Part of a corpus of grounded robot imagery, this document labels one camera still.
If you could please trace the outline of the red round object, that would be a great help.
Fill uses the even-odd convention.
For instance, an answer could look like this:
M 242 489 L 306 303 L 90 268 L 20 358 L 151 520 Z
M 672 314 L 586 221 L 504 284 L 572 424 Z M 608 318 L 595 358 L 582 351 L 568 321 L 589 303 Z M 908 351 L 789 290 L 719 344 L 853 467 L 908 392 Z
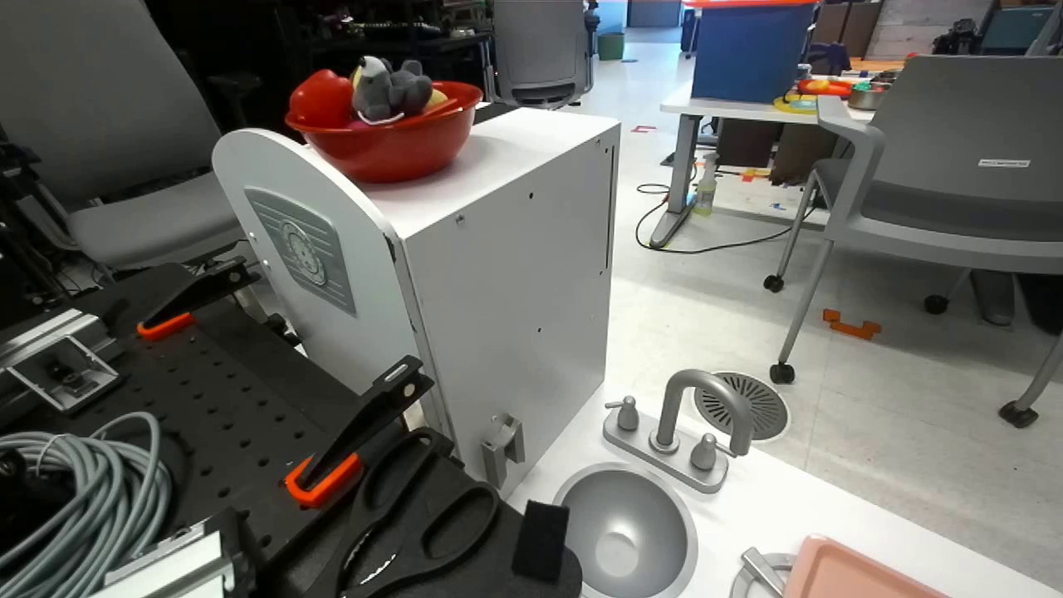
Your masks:
M 316 70 L 288 94 L 288 117 L 309 126 L 341 126 L 354 121 L 354 82 L 336 70 Z

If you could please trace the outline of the white toy kitchen cabinet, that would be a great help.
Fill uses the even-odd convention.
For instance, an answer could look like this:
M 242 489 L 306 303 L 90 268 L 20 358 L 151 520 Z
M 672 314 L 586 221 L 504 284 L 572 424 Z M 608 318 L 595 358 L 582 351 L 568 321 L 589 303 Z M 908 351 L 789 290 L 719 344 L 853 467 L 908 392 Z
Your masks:
M 509 111 L 453 166 L 370 187 L 233 128 L 214 174 L 309 358 L 361 392 L 414 355 L 424 423 L 509 492 L 606 386 L 622 126 Z

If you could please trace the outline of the red plastic bowl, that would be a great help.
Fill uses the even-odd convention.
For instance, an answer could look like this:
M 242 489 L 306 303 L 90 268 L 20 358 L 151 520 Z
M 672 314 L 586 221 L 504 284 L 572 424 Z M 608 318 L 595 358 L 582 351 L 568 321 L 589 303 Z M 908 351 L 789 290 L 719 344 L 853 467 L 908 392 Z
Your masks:
M 462 80 L 434 80 L 433 101 L 414 117 L 367 122 L 357 105 L 341 126 L 296 122 L 286 105 L 286 126 L 296 128 L 326 162 L 357 183 L 404 183 L 445 170 L 466 145 L 483 90 Z

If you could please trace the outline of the black sponge block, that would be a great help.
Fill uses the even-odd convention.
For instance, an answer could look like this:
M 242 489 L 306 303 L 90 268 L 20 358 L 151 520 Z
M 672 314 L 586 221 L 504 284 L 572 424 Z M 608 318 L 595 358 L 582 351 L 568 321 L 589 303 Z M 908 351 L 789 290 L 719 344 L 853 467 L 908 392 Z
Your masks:
M 563 575 L 565 534 L 565 505 L 530 500 L 513 554 L 513 572 L 531 580 L 556 580 Z

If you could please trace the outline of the grey toy faucet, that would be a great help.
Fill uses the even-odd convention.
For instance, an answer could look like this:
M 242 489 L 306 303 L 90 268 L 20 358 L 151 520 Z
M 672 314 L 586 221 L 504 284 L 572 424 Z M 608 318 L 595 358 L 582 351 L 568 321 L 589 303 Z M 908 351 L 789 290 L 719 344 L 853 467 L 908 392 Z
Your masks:
M 696 432 L 684 417 L 684 403 L 697 392 L 715 392 L 734 410 L 734 432 L 703 430 Z M 729 480 L 734 458 L 752 451 L 752 424 L 744 410 L 721 382 L 721 372 L 681 368 L 666 382 L 666 399 L 658 414 L 645 414 L 635 394 L 608 403 L 600 436 L 626 449 L 629 454 L 660 467 L 666 476 L 684 480 L 701 495 L 715 495 Z

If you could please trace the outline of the near black orange clamp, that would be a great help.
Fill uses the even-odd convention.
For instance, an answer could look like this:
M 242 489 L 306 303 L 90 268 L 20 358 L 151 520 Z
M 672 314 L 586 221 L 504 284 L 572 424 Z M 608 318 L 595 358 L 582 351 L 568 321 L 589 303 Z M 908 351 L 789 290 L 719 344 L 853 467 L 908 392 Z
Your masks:
M 403 355 L 367 392 L 367 406 L 357 417 L 316 454 L 306 454 L 282 476 L 286 495 L 298 507 L 324 507 L 357 486 L 367 472 L 367 444 L 386 424 L 392 424 L 411 403 L 433 387 L 414 355 Z

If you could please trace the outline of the black orange clamp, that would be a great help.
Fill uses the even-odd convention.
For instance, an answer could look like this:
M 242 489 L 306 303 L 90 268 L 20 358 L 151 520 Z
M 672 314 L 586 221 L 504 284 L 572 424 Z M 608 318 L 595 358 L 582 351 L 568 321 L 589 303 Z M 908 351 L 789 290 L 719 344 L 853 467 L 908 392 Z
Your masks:
M 357 417 L 316 454 L 306 454 L 282 476 L 286 495 L 298 507 L 324 507 L 357 486 L 367 472 L 367 444 L 386 424 L 392 424 L 411 403 L 433 387 L 414 355 L 403 355 L 367 392 L 367 406 Z
M 138 321 L 143 343 L 164 343 L 197 321 L 204 307 L 214 307 L 256 282 L 242 260 L 217 261 L 207 268 L 166 265 L 164 294 Z

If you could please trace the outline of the white desk table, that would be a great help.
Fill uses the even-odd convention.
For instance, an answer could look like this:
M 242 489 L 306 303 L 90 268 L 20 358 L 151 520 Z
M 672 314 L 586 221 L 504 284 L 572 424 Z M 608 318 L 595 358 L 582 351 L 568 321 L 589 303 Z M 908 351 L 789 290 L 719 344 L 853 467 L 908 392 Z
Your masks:
M 676 90 L 666 112 L 677 117 L 677 141 L 672 152 L 672 183 L 666 191 L 666 212 L 647 238 L 650 250 L 666 250 L 689 215 L 696 212 L 696 148 L 701 141 L 715 141 L 715 152 L 726 166 L 769 166 L 770 145 L 785 128 L 819 128 L 819 111 L 785 111 L 781 104 L 715 101 L 696 96 L 689 87 Z

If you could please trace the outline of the black perforated table plate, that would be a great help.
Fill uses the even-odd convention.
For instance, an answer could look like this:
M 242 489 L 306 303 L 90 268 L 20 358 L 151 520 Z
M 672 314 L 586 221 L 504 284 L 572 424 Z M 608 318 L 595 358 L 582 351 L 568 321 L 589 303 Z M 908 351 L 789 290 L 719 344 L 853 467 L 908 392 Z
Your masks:
M 117 335 L 120 386 L 72 414 L 53 414 L 53 424 L 94 432 L 117 414 L 151 411 L 177 465 L 171 520 L 233 507 L 267 560 L 288 560 L 318 541 L 359 480 L 324 507 L 298 507 L 282 476 L 324 451 L 367 406 L 370 387 L 350 392 L 230 298 L 204 307 L 190 330 L 143 343 L 138 321 L 164 294 L 164 268 L 72 298 L 72 308 L 98 312 Z M 403 414 L 370 440 L 367 454 L 399 436 Z

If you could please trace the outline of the blue storage bin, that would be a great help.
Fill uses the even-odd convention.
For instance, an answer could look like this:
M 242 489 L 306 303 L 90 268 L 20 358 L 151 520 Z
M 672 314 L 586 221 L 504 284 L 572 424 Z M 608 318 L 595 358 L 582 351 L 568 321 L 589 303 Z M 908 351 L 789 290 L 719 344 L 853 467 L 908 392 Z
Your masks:
M 798 80 L 814 0 L 691 0 L 697 101 L 770 104 Z

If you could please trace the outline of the orange floor tape marker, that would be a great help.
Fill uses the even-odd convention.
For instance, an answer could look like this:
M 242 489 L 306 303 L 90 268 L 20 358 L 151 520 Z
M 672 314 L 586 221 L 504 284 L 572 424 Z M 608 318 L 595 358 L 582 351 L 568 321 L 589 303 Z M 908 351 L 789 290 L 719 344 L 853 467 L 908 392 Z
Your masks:
M 827 321 L 830 331 L 841 331 L 841 335 L 853 335 L 866 343 L 880 335 L 880 321 L 871 321 L 871 318 L 849 321 L 841 308 L 824 308 L 822 318 Z

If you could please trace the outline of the far black orange clamp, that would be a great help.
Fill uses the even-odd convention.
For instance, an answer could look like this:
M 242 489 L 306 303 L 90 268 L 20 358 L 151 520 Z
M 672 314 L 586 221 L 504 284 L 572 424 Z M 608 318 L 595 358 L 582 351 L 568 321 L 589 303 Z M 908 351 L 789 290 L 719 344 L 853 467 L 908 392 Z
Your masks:
M 166 265 L 164 294 L 138 321 L 143 343 L 164 343 L 197 321 L 204 307 L 214 307 L 256 282 L 242 260 L 217 261 L 207 268 Z

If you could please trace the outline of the pink tray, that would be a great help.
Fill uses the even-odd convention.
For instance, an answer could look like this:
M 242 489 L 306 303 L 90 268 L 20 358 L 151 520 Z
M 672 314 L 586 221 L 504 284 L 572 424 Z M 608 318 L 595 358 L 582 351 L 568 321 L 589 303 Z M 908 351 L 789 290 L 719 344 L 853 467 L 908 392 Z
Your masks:
M 945 595 L 833 539 L 809 539 L 789 575 L 785 598 L 945 598 Z

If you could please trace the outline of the grey office chair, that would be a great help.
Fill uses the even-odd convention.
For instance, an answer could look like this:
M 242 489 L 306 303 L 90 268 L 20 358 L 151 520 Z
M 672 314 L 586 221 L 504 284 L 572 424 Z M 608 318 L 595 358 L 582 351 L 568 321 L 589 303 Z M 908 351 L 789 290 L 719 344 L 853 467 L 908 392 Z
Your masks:
M 849 141 L 798 209 L 827 199 L 824 241 L 769 376 L 793 377 L 790 351 L 833 253 L 878 253 L 954 268 L 1063 272 L 1063 61 L 936 52 L 905 62 L 871 121 L 819 101 L 819 126 Z

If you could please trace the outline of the grey chair left background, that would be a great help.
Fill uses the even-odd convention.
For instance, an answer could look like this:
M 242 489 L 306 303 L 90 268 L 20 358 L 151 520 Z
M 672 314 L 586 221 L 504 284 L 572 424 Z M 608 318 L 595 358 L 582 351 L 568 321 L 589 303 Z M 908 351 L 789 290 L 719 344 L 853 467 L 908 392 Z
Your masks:
M 210 170 L 221 126 L 143 0 L 0 0 L 0 122 L 110 268 L 242 238 Z

